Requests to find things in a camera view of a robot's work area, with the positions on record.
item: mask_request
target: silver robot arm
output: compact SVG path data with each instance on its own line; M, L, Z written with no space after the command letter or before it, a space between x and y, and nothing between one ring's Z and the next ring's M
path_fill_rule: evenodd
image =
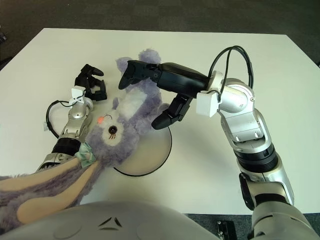
M197 113L221 116L221 125L237 157L246 206L253 210L252 239L312 239L319 236L295 208L294 193L275 151L262 114L255 109L250 87L228 78L219 99L222 73L214 72L206 91L197 95Z
M78 152L81 143L85 141L93 118L94 104L90 98L84 97L84 91L85 88L81 86L71 89L72 98L69 101L68 122L59 135L52 152L45 157L37 171L70 160Z

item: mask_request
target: black cable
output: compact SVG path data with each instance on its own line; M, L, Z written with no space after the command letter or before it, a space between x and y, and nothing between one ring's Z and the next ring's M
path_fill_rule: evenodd
M84 91L83 91L83 94L82 94L81 96L78 96L76 99L82 98L82 97L85 95L85 92L86 92L86 90L84 90ZM52 134L53 134L57 139L59 138L59 135L56 133L56 131L54 130L54 128L53 128L52 125L51 125L51 122L50 122L50 119L49 119L49 113L50 113L50 109L51 109L54 105L59 104L59 103L60 103L62 106L68 108L68 107L72 107L73 105L75 105L75 104L77 103L77 101L74 102L74 103L71 104L71 105L64 105L63 103L69 103L69 102L68 102L68 101L62 101L62 100L55 100L54 102L52 102L52 103L49 105L48 109L46 110L46 113L45 113L45 122L46 122L46 125L47 125L48 129L50 130L50 132L52 132Z
M247 54L247 52L241 47L241 46L238 46L238 45L235 45L235 46L230 46L230 47L227 47L225 48L224 50L222 50L217 56L216 58L213 60L212 64L211 64L211 67L210 67L210 70L209 70L209 73L208 73L208 79L211 78L212 76L212 72L214 70L214 67L216 65L216 63L218 62L219 58L227 51L228 52L228 56L227 56L227 62L226 62L226 73L224 75L224 79L223 79L223 82L224 84L226 84L226 80L227 80L227 73L228 73L228 65L229 65L229 57L230 57L230 53L232 50L236 50L237 52L239 52L242 57L244 58L245 62L246 62L246 66L247 66L247 70L248 70L248 75L249 75L249 81L248 81L248 86L253 89L254 87L254 73L253 73L253 69L252 69L252 64L251 64L251 61L250 61L250 58Z

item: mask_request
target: white fur patch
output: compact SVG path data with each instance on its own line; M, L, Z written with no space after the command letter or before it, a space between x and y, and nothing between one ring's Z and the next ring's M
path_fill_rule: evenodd
M106 145L115 146L118 143L120 143L122 139L122 135L124 133L124 126L122 125L122 123L117 122L119 114L115 110L111 111L109 115L112 116L112 119L110 116L107 115L104 117L104 120L100 125L103 128L102 139ZM117 128L117 131L113 138L111 138L111 134L109 133L109 128L111 126L116 126Z
M137 88L133 88L126 94L125 98L120 101L116 110L126 120L129 120L139 110L146 98L147 94Z

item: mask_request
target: plush toy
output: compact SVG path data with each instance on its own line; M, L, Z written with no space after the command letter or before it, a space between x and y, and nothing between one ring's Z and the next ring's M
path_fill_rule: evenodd
M151 49L141 52L139 59L155 64L161 60ZM116 61L122 74L128 60ZM78 205L105 168L120 165L134 152L140 136L152 129L152 121L168 105L162 104L150 79L125 91L124 98L115 98L112 109L97 119L75 158L30 175L0 176L0 232Z

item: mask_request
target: round white base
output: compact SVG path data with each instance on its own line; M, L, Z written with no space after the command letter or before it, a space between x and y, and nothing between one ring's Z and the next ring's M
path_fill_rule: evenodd
M169 127L151 130L140 138L136 151L114 169L133 177L151 174L166 162L171 146L172 136Z

